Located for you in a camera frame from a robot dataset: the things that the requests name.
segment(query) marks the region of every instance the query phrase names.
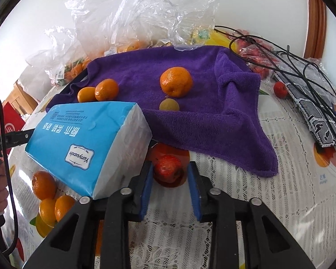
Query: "red box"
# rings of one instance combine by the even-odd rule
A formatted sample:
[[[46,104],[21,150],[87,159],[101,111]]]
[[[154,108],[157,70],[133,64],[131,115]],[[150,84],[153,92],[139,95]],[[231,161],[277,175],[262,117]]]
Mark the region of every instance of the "red box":
[[[4,110],[5,133],[20,131],[25,125],[25,121],[21,118],[21,116],[8,102],[3,106],[3,110]]]

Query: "kiwi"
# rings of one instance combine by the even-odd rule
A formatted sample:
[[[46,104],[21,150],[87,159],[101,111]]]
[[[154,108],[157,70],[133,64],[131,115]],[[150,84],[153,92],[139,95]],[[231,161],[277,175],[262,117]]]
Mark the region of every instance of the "kiwi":
[[[159,110],[179,111],[179,104],[176,100],[167,98],[160,103]]]

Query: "blue tissue package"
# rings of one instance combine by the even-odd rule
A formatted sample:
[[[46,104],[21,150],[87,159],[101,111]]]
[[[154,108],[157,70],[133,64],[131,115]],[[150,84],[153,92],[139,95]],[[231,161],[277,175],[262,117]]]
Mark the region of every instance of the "blue tissue package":
[[[151,138],[137,103],[62,104],[37,125],[25,151],[81,196],[99,199],[140,173]]]

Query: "purple cloth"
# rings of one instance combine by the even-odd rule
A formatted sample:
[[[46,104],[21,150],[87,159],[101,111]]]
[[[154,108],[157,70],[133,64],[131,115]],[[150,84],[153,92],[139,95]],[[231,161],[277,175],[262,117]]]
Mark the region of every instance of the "purple cloth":
[[[160,111],[166,94],[160,75],[185,67],[194,85],[175,99],[181,111]],[[180,52],[160,47],[111,55],[88,65],[88,79],[71,85],[70,94],[57,94],[48,105],[77,102],[77,92],[112,78],[119,84],[117,101],[137,102],[152,130],[165,144],[205,153],[259,176],[278,173],[277,158],[258,119],[260,76],[219,46]]]

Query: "blue gripper pad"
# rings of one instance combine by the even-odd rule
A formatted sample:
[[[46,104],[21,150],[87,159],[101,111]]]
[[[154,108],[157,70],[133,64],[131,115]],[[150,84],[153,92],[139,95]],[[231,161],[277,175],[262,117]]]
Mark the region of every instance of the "blue gripper pad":
[[[201,221],[202,212],[200,209],[200,206],[201,206],[200,198],[199,198],[200,195],[199,195],[197,182],[195,181],[195,177],[193,174],[193,169],[192,169],[191,164],[188,165],[188,184],[189,184],[189,190],[191,193],[194,215],[198,221]]]
[[[144,216],[147,213],[149,198],[151,196],[152,184],[153,184],[153,164],[151,164],[149,168],[146,181],[144,184],[143,192],[142,192],[141,210],[139,211],[140,221],[143,220]]]

